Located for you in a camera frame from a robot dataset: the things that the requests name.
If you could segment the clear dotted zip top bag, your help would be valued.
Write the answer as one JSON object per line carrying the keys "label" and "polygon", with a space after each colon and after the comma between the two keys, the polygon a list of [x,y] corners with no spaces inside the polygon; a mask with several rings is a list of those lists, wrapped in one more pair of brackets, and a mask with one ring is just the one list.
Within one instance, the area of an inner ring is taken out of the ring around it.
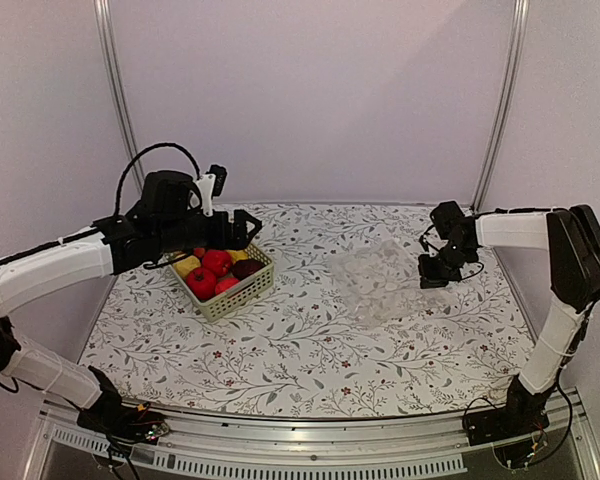
{"label": "clear dotted zip top bag", "polygon": [[420,287],[417,256],[395,240],[338,254],[328,261],[352,318],[368,328],[450,305],[446,287]]}

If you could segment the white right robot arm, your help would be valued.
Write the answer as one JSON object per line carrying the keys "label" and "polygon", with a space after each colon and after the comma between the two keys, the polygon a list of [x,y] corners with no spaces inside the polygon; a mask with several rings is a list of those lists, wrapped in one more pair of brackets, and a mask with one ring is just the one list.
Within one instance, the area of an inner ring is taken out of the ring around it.
{"label": "white right robot arm", "polygon": [[591,311],[600,300],[600,224],[593,209],[497,209],[467,215],[454,201],[436,206],[431,230],[444,246],[426,239],[418,258],[420,286],[435,289],[463,279],[465,265],[478,262],[481,248],[520,248],[547,252],[551,304],[529,360],[515,381],[531,396],[553,389],[558,373],[577,349]]}

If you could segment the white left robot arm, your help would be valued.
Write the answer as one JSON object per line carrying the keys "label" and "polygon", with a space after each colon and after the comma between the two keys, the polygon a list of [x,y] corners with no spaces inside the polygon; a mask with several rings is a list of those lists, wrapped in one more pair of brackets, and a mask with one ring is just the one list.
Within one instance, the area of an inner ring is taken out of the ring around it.
{"label": "white left robot arm", "polygon": [[174,252],[196,248],[241,250],[262,228],[243,209],[216,210],[224,180],[214,170],[192,177],[171,170],[149,174],[139,200],[126,212],[94,221],[67,237],[0,258],[0,375],[62,397],[108,434],[128,426],[128,412],[105,375],[16,337],[9,320],[20,307],[66,287],[157,267]]}

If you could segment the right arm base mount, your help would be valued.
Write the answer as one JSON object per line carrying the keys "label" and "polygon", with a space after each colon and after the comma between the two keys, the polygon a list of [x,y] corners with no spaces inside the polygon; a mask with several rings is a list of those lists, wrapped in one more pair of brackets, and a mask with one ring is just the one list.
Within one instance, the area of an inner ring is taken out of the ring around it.
{"label": "right arm base mount", "polygon": [[540,411],[533,415],[514,415],[505,406],[497,406],[485,397],[472,400],[464,409],[462,429],[471,446],[484,445],[546,430],[548,416]]}

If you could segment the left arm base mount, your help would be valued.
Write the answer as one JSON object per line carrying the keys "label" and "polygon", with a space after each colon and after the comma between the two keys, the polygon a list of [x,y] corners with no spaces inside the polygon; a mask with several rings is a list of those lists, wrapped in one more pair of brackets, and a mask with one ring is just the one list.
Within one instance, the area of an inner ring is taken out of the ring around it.
{"label": "left arm base mount", "polygon": [[166,417],[149,402],[126,406],[114,400],[98,400],[82,409],[77,425],[125,443],[156,443],[170,432]]}

